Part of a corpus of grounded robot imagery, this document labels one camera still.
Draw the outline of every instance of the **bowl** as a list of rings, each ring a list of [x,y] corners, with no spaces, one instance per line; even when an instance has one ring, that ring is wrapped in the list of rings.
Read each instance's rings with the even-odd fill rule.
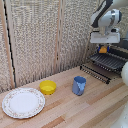
[[[51,95],[55,92],[56,83],[50,80],[45,80],[40,83],[40,90],[45,95]]]

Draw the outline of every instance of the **wooden countertop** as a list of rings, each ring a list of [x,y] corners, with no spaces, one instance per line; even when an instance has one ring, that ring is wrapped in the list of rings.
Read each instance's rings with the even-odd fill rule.
[[[82,96],[72,93],[73,78],[83,76],[87,83]],[[57,89],[52,95],[44,95],[44,109],[29,119],[13,119],[2,110],[2,100],[9,92],[0,95],[0,128],[109,128],[118,119],[128,101],[128,87],[121,78],[106,85],[79,67],[58,73],[43,80],[53,80]],[[23,87],[39,90],[39,83]]]

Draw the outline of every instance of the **plate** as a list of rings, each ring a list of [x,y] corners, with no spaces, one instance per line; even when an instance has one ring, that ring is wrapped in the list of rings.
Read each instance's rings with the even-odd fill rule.
[[[2,102],[3,111],[13,118],[29,118],[44,107],[44,95],[33,88],[18,88],[7,94]]]

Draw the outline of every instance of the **dish rack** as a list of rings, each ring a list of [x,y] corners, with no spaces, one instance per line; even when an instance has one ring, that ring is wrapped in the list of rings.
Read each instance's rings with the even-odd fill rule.
[[[112,79],[121,77],[122,68],[127,61],[128,50],[111,45],[108,53],[98,53],[97,51],[94,55],[91,55],[88,62],[80,66],[80,70],[109,84]]]

